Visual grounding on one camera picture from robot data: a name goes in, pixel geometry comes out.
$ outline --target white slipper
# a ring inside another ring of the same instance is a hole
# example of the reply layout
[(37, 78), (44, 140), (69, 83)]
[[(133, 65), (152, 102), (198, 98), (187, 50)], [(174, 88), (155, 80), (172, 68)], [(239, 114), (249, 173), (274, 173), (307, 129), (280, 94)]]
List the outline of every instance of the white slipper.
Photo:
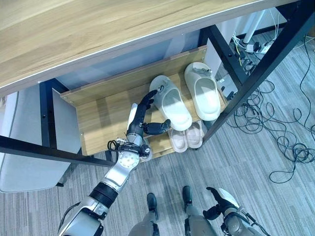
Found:
[(192, 118), (175, 84), (168, 77), (159, 75), (150, 84), (150, 91), (155, 89), (157, 94), (154, 96), (154, 105), (165, 119), (171, 120), (171, 127), (178, 131), (188, 129)]
[(215, 120), (220, 115), (217, 83), (209, 67), (201, 62), (189, 64), (185, 69), (186, 85), (191, 93), (197, 115), (202, 120)]
[(193, 122), (191, 127), (185, 131), (188, 147), (199, 148), (202, 145), (201, 125), (201, 120)]
[(175, 129), (169, 130), (168, 132), (171, 144), (176, 152), (184, 152), (188, 148), (185, 131), (177, 131)]

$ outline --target floor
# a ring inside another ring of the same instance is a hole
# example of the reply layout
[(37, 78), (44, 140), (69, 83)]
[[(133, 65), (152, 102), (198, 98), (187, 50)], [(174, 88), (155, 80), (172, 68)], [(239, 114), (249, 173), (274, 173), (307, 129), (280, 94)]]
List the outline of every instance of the floor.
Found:
[[(255, 39), (267, 41), (271, 35), (266, 33)], [(312, 65), (303, 86), (315, 104), (314, 41), (308, 43), (308, 49)], [(293, 108), (299, 107), (302, 120), (305, 119), (309, 105), (298, 86), (307, 65), (305, 49), (300, 47), (292, 50), (269, 76), (275, 91), (266, 94), (265, 99), (274, 103), (277, 118), (292, 120)], [(308, 124), (314, 123), (313, 108)], [(288, 124), (288, 129), (298, 136), (299, 142), (315, 148), (310, 133), (302, 126)], [(158, 202), (160, 235), (183, 236), (186, 216), (181, 190), (187, 184), (192, 187), (193, 203), (200, 212), (216, 204), (206, 187), (221, 187), (230, 192), (270, 235), (314, 235), (314, 162), (297, 164), (296, 173), (287, 183), (274, 184), (268, 179), (271, 171), (291, 168), (292, 163), (282, 156), (270, 133), (263, 130), (249, 135), (225, 124), (199, 150), (173, 153), (140, 164), (104, 220), (103, 235), (127, 235), (146, 214), (146, 194), (153, 192)], [(71, 165), (65, 174), (63, 188), (0, 194), (0, 235), (55, 236), (63, 212), (88, 195), (106, 171), (102, 167)], [(220, 230), (222, 218), (211, 223), (218, 235), (223, 235)]]

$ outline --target electrical outlet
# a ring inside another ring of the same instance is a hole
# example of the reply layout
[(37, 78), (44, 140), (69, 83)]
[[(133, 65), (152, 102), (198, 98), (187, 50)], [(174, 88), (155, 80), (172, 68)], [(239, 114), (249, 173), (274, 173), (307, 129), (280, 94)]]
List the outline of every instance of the electrical outlet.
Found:
[(273, 41), (266, 43), (265, 46), (257, 53), (266, 54), (266, 52), (269, 50), (272, 44), (273, 44)]

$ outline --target wooden shelf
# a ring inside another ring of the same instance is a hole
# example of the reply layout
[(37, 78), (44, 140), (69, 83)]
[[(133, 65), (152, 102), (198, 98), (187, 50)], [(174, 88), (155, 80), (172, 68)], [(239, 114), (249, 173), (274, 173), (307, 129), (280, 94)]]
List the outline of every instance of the wooden shelf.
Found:
[[(83, 154), (92, 155), (106, 150), (109, 140), (125, 137), (132, 103), (141, 101), (143, 96), (149, 92), (152, 79), (159, 74), (164, 74), (173, 81), (181, 92), (182, 100), (189, 110), (192, 120), (199, 120), (185, 83), (183, 71), (189, 63), (202, 61), (204, 53), (204, 47), (198, 48), (63, 93), (62, 98), (76, 107)], [(221, 94), (220, 102), (221, 110), (224, 110), (226, 101)], [(152, 106), (145, 116), (147, 123), (164, 122), (164, 120), (165, 118), (155, 106)], [(146, 138), (154, 152), (154, 157), (174, 151), (167, 134)]]

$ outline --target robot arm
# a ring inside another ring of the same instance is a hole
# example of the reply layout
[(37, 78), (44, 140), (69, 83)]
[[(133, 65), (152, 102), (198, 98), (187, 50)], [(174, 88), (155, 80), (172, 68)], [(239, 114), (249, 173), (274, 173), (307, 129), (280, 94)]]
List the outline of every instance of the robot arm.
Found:
[(105, 219), (110, 206), (127, 183), (130, 173), (139, 164), (140, 156), (150, 153), (149, 147), (143, 144), (143, 133), (157, 135), (166, 132), (170, 127), (169, 119), (164, 123), (144, 123), (145, 112), (151, 107), (150, 104), (154, 101), (152, 97), (156, 93), (156, 90), (149, 92), (139, 103), (127, 131), (127, 141), (115, 147), (115, 151), (118, 152), (116, 164), (62, 224), (58, 236), (100, 236), (102, 234), (101, 220)]
[(270, 236), (265, 229), (259, 225), (256, 220), (249, 215), (243, 208), (240, 208), (234, 197), (224, 189), (219, 188), (218, 190), (207, 187), (218, 202), (216, 206), (211, 207), (207, 211), (203, 211), (203, 215), (208, 220), (214, 220), (223, 214), (223, 224), (221, 230), (229, 236), (262, 236), (252, 226), (258, 225), (262, 232)]

